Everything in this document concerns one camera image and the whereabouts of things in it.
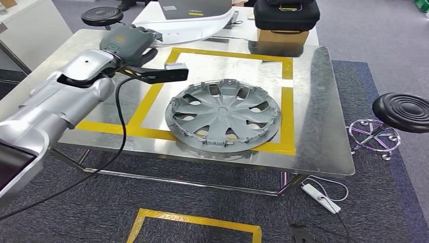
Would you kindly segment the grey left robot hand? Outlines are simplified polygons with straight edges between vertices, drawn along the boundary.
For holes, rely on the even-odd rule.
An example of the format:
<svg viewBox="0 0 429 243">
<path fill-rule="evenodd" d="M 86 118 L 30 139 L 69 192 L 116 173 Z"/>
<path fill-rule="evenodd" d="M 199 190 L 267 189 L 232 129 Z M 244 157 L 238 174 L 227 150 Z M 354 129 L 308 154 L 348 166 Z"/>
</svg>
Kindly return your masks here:
<svg viewBox="0 0 429 243">
<path fill-rule="evenodd" d="M 122 65 L 141 67 L 158 53 L 151 47 L 155 41 L 162 40 L 162 34 L 133 24 L 112 28 L 101 39 L 100 50 L 107 51 L 121 60 Z"/>
</svg>

